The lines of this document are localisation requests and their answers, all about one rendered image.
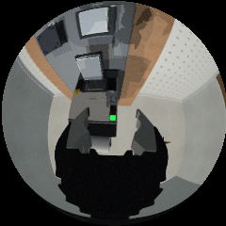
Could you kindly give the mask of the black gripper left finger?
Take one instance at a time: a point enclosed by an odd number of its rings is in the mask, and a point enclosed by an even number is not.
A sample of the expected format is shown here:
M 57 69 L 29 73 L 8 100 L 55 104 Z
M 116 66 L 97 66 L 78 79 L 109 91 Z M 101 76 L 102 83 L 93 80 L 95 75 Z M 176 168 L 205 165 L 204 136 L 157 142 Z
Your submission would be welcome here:
M 86 107 L 67 125 L 57 141 L 55 149 L 56 177 L 60 178 L 65 161 L 79 153 L 89 153 L 91 138 L 89 135 L 89 107 Z

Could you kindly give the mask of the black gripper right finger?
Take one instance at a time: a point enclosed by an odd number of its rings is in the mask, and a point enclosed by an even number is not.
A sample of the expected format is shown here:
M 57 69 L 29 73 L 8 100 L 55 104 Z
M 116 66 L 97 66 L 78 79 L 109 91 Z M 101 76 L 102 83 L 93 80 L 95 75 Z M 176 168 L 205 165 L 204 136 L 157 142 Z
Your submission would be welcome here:
M 134 155 L 151 159 L 160 170 L 160 183 L 166 181 L 166 169 L 169 155 L 166 143 L 159 131 L 148 118 L 137 109 L 137 131 L 135 131 L 131 149 Z

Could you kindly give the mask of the grey cylinder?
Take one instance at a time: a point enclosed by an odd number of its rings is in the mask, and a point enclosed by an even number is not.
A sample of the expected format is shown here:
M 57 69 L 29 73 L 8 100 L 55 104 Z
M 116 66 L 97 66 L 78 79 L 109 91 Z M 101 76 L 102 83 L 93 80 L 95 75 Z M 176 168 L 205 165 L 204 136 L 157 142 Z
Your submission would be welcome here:
M 96 137 L 90 136 L 92 142 L 92 149 L 95 149 L 97 152 L 109 153 L 109 141 L 110 137 Z

